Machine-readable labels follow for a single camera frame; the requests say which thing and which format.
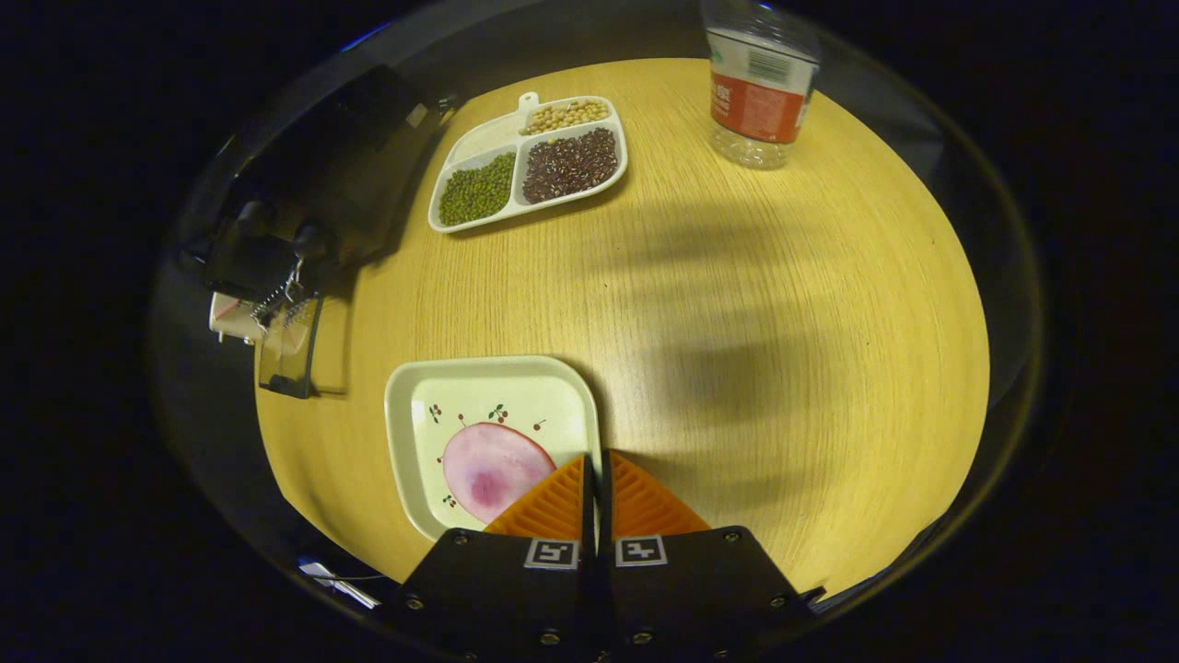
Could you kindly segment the pink ham slice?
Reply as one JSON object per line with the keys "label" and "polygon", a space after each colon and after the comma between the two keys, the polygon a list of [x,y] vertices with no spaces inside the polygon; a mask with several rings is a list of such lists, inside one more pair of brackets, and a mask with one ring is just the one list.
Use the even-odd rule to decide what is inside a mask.
{"label": "pink ham slice", "polygon": [[483,524],[556,471],[547,449],[502,424],[465,425],[447,441],[441,465],[454,501]]}

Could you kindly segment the white electronic device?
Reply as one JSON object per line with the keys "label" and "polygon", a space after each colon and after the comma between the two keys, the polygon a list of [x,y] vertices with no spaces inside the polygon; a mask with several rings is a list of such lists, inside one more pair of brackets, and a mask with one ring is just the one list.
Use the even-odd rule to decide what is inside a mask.
{"label": "white electronic device", "polygon": [[209,306],[209,332],[215,333],[218,343],[228,337],[239,339],[245,344],[261,343],[268,335],[261,321],[262,310],[261,303],[215,291]]}

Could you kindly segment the pile of yellow soybeans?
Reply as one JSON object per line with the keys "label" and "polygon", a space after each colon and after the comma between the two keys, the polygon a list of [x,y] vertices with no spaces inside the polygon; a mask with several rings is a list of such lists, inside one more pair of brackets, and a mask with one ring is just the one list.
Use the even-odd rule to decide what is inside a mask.
{"label": "pile of yellow soybeans", "polygon": [[612,113],[606,101],[595,99],[553,101],[553,104],[541,109],[532,110],[523,127],[519,130],[519,134],[531,137],[531,134],[544,134],[544,132],[590,124],[590,122],[605,122]]}

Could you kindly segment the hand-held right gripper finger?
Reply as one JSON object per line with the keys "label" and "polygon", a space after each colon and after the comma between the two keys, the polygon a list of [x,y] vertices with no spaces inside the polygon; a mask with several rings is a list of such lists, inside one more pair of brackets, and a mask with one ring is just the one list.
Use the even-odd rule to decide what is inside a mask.
{"label": "hand-held right gripper finger", "polygon": [[601,625],[594,492],[578,457],[488,529],[447,529],[384,621],[435,663],[590,662]]}
{"label": "hand-held right gripper finger", "polygon": [[613,663],[760,663],[817,623],[749,529],[712,526],[611,449],[599,491],[602,632]]}

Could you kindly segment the white divided plate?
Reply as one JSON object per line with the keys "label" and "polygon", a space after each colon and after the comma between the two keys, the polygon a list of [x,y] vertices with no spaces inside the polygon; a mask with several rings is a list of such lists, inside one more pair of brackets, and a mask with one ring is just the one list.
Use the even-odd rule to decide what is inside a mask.
{"label": "white divided plate", "polygon": [[[595,99],[606,101],[613,113],[610,118],[605,119],[605,122],[590,122],[590,124],[564,127],[551,132],[544,132],[544,134],[531,134],[531,137],[522,137],[522,134],[519,134],[519,130],[523,127],[527,117],[531,116],[531,111],[553,104],[553,101],[569,101],[572,99]],[[578,137],[578,134],[585,134],[586,132],[598,127],[606,127],[615,133],[615,155],[619,158],[619,168],[615,170],[615,173],[610,177],[610,180],[605,180],[601,185],[594,186],[586,192],[569,193],[566,197],[556,198],[556,201],[547,201],[539,204],[525,202],[522,196],[522,180],[525,178],[528,150],[546,139]],[[498,155],[515,155],[512,192],[507,204],[495,215],[489,215],[488,217],[472,221],[469,223],[459,224],[457,227],[442,227],[442,224],[439,223],[439,196],[441,196],[442,190],[444,189],[450,176],[456,171],[456,169],[485,168],[485,165],[487,165]],[[528,92],[519,97],[518,109],[514,110],[514,112],[492,119],[492,122],[480,124],[479,126],[469,130],[467,134],[463,134],[455,143],[455,146],[452,147],[449,155],[447,155],[443,168],[439,172],[437,183],[435,183],[430,206],[426,217],[428,217],[428,223],[435,231],[450,234],[506,221],[514,217],[514,215],[533,214],[533,211],[544,210],[547,209],[547,206],[556,206],[573,201],[585,201],[585,198],[592,196],[592,193],[605,192],[605,190],[618,183],[618,180],[621,180],[623,175],[628,168],[628,158],[630,155],[623,122],[620,122],[618,113],[615,113],[614,105],[605,97],[582,94],[568,99],[541,101],[538,93]]]}

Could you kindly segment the black electric oven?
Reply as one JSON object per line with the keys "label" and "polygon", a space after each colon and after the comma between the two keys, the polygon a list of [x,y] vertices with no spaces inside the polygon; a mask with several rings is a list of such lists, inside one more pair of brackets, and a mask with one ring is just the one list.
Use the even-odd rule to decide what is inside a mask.
{"label": "black electric oven", "polygon": [[454,97],[435,98],[384,64],[216,159],[182,256],[203,285],[261,303],[262,390],[320,395],[312,357],[328,298],[391,251]]}

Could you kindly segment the pile of dark red beans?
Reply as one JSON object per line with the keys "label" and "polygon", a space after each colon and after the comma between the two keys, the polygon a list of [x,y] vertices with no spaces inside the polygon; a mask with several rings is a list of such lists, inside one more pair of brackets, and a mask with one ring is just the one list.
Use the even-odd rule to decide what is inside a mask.
{"label": "pile of dark red beans", "polygon": [[598,127],[572,138],[546,139],[527,152],[523,201],[539,204],[586,192],[615,173],[615,133]]}

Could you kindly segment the cream square plate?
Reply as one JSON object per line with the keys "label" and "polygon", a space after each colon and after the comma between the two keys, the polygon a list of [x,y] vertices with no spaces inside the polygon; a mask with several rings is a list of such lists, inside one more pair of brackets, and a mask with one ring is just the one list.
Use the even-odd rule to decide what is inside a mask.
{"label": "cream square plate", "polygon": [[592,390],[564,361],[544,355],[448,357],[401,365],[384,394],[391,470],[414,529],[436,541],[447,529],[485,529],[447,490],[441,457],[472,424],[502,424],[547,449],[556,470],[590,458],[602,475],[601,429]]}

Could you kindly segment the white strip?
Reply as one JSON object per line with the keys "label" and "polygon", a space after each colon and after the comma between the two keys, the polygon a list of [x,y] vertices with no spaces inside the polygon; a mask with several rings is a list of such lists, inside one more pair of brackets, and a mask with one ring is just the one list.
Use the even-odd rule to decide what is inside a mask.
{"label": "white strip", "polygon": [[358,583],[381,580],[386,578],[383,575],[336,575],[330,571],[324,563],[316,562],[316,559],[309,557],[298,558],[298,571],[299,575],[303,575],[307,579],[320,584],[321,587],[328,587],[329,590],[345,595],[349,599],[357,600],[358,605],[361,605],[361,608],[365,608],[365,610],[373,611],[382,605],[382,600],[376,599],[376,597],[365,592],[362,587],[358,587]]}

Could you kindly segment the pile of green beans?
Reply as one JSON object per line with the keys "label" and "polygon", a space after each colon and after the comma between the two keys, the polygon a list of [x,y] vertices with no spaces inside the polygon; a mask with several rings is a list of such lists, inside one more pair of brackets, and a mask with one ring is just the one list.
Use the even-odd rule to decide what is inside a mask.
{"label": "pile of green beans", "polygon": [[483,168],[456,169],[439,196],[442,227],[495,215],[509,201],[515,155],[498,155]]}

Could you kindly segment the clear bottle with red label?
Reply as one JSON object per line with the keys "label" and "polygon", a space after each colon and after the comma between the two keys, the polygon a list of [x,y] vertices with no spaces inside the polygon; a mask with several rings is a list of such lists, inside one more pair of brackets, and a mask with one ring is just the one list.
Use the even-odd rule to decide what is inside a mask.
{"label": "clear bottle with red label", "polygon": [[777,0],[700,0],[700,11],[713,151],[740,168],[784,168],[821,73],[821,42]]}

